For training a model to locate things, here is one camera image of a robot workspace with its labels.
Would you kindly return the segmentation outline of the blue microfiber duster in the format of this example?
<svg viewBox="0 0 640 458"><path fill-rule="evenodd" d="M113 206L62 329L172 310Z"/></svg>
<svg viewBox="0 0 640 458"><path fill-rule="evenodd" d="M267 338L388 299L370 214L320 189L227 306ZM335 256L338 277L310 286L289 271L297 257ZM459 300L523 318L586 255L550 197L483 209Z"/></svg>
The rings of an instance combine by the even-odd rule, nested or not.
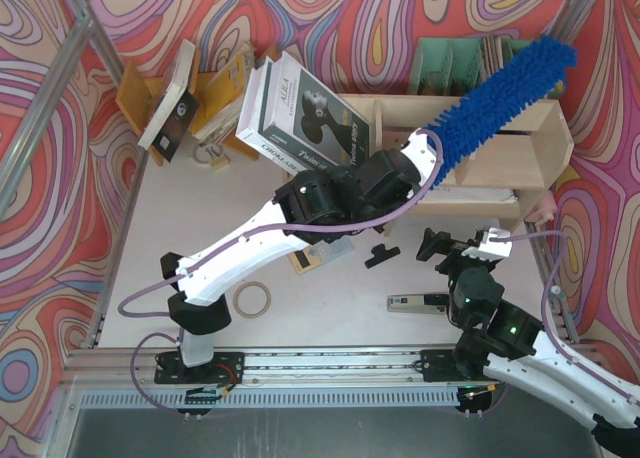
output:
<svg viewBox="0 0 640 458"><path fill-rule="evenodd" d="M442 161L432 187L462 159L484 145L527 107L543 99L577 62L573 47L547 35L532 41L478 88L439 114L426 128L442 145Z"/></svg>

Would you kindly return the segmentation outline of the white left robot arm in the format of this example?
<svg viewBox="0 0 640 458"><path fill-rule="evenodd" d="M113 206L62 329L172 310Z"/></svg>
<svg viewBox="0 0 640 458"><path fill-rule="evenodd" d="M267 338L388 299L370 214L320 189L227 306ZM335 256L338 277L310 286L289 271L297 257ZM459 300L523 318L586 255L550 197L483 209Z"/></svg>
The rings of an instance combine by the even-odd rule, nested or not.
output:
<svg viewBox="0 0 640 458"><path fill-rule="evenodd" d="M359 167L300 172L215 244L192 256L164 255L182 363L193 368L212 361L214 335L231 322L225 294L234 284L309 245L386 224L424 197L442 167L438 135L418 129L401 148L378 151Z"/></svg>

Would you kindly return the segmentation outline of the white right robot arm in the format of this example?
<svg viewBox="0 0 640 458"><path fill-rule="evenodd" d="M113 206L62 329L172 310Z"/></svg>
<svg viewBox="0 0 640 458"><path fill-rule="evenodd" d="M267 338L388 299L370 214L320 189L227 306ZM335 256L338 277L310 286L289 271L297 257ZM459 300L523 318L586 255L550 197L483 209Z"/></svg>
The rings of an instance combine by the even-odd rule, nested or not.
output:
<svg viewBox="0 0 640 458"><path fill-rule="evenodd" d="M554 406L587 428L618 457L639 454L639 387L610 373L563 342L546 314L535 318L507 301L492 276L516 237L489 228L467 241L426 229L416 258L442 256L436 271L445 293L423 297L423 310L461 330L454 348L423 350L413 368L426 382L490 378Z"/></svg>

